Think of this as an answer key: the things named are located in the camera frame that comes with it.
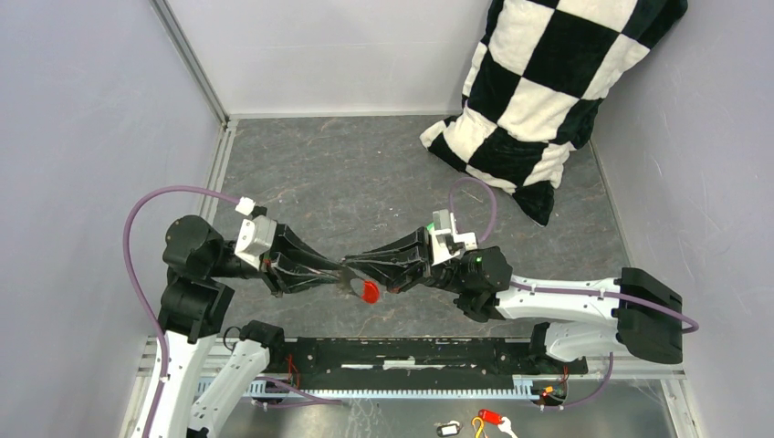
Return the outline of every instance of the light purple wall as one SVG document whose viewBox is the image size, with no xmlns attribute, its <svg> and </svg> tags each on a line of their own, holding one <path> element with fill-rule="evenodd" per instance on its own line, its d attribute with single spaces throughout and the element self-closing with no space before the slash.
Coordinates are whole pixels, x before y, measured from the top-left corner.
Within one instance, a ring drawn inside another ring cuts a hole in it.
<svg viewBox="0 0 774 438">
<path fill-rule="evenodd" d="M 459 111 L 488 0 L 170 0 L 233 114 Z"/>
<path fill-rule="evenodd" d="M 602 104 L 593 141 L 636 265 L 702 329 L 685 366 L 708 436 L 770 436 L 774 3 L 690 2 Z"/>
<path fill-rule="evenodd" d="M 0 3 L 0 435 L 116 436 L 151 334 L 123 271 L 126 213 L 201 184 L 218 123 L 144 0 Z M 165 227 L 133 252 L 158 303 Z"/>
</svg>

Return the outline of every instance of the white plastic bracket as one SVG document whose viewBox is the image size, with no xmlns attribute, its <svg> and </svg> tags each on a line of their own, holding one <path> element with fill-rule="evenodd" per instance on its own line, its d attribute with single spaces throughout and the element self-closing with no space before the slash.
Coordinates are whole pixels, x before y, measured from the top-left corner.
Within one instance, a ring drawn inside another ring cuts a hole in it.
<svg viewBox="0 0 774 438">
<path fill-rule="evenodd" d="M 164 391 L 159 400 L 159 407 L 153 418 L 149 436 L 162 438 L 178 438 L 185 436 L 188 429 L 188 412 L 191 401 L 196 393 L 196 383 L 202 373 L 204 360 L 210 353 L 215 342 L 215 335 L 199 338 L 195 344 L 188 343 L 188 337 L 167 331 L 169 343 L 169 379 L 164 383 Z M 132 431 L 132 438 L 141 438 L 151 402 L 159 384 L 161 374 L 161 349 L 156 350 L 156 362 L 153 366 L 151 384 L 145 394 L 140 416 Z"/>
<path fill-rule="evenodd" d="M 253 201 L 250 198 L 242 196 L 242 198 L 239 199 L 239 203 L 236 205 L 234 209 L 243 216 L 249 216 L 251 213 L 253 213 L 253 209 L 255 208 L 256 208 L 255 201 Z"/>
<path fill-rule="evenodd" d="M 618 319 L 612 310 L 618 308 L 616 298 L 599 298 L 602 290 L 618 291 L 615 278 L 594 281 L 536 280 L 522 276 L 511 277 L 511 287 L 497 292 L 497 311 L 506 319 L 549 318 L 578 321 L 586 324 L 615 326 Z M 525 287 L 515 287 L 513 283 Z M 536 292 L 546 288 L 589 291 L 589 295 L 561 295 Z"/>
<path fill-rule="evenodd" d="M 260 270 L 261 255 L 271 248 L 276 230 L 277 221 L 265 216 L 258 216 L 252 221 L 244 219 L 236 238 L 234 255 Z"/>
<path fill-rule="evenodd" d="M 616 340 L 616 327 L 595 326 L 580 322 L 552 322 L 546 331 L 546 354 L 556 360 L 572 362 L 584 356 L 601 356 L 611 351 L 628 352 Z"/>
<path fill-rule="evenodd" d="M 448 210 L 433 212 L 433 225 L 428 227 L 430 242 L 433 247 L 433 266 L 439 265 L 462 254 L 462 250 L 471 251 L 478 248 L 475 233 L 459 234 L 456 228 L 455 215 Z"/>
<path fill-rule="evenodd" d="M 237 342 L 224 368 L 191 407 L 188 427 L 193 431 L 207 428 L 207 437 L 216 438 L 245 389 L 268 363 L 269 350 L 260 343 L 250 339 Z"/>
</svg>

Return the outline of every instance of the gray mat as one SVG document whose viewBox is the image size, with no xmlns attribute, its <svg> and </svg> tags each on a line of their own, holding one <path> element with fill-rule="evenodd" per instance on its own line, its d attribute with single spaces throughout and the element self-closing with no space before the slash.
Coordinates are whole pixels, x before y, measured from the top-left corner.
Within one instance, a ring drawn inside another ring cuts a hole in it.
<svg viewBox="0 0 774 438">
<path fill-rule="evenodd" d="M 441 116 L 240 120 L 223 191 L 268 207 L 269 216 L 335 259 L 390 243 L 432 222 L 462 173 L 427 152 L 419 134 Z M 455 197 L 462 231 L 484 231 L 486 193 L 465 185 Z M 540 228 L 505 193 L 497 193 L 497 226 L 483 246 L 499 245 L 514 273 L 596 279 L 627 264 L 622 239 L 591 148 L 572 153 L 549 225 Z M 220 203 L 214 225 L 226 238 L 241 217 Z M 230 280 L 236 289 L 227 325 L 251 319 L 288 336 L 526 337 L 535 321 L 464 317 L 448 292 L 415 287 L 382 294 L 375 305 L 336 287 L 274 298 L 260 280 Z"/>
<path fill-rule="evenodd" d="M 571 400 L 578 400 L 599 385 L 596 381 L 571 381 Z M 355 399 L 345 406 L 262 409 L 242 401 L 236 405 L 219 436 L 271 436 L 277 438 L 430 438 L 437 423 L 460 422 L 458 438 L 474 436 L 470 420 L 479 409 L 508 417 L 520 438 L 675 438 L 666 401 L 658 381 L 613 381 L 589 404 L 564 412 L 540 413 L 529 401 L 511 400 L 370 400 Z M 492 438 L 507 438 L 489 424 Z"/>
</svg>

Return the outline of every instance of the yellow key ring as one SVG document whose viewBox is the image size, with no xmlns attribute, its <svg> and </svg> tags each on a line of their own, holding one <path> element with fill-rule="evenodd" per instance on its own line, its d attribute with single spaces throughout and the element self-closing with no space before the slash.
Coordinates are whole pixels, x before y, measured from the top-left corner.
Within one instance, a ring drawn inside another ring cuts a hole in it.
<svg viewBox="0 0 774 438">
<path fill-rule="evenodd" d="M 476 426 L 476 420 L 480 421 L 480 424 L 478 426 Z M 486 433 L 484 432 L 484 419 L 483 418 L 476 417 L 473 420 L 471 420 L 470 424 L 472 424 L 474 428 L 477 428 L 477 430 L 476 430 L 476 438 L 480 438 L 481 437 L 481 433 L 484 434 L 484 438 L 489 438 L 488 436 L 486 436 Z"/>
</svg>

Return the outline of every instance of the black and white pillow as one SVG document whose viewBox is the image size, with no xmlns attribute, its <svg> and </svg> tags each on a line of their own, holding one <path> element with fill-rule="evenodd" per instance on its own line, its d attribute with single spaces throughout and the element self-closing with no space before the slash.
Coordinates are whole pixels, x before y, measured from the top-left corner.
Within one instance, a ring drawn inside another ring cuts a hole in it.
<svg viewBox="0 0 774 438">
<path fill-rule="evenodd" d="M 463 85 L 463 112 L 420 139 L 460 172 L 510 193 L 546 225 L 570 151 L 610 87 L 687 0 L 494 0 Z"/>
</svg>

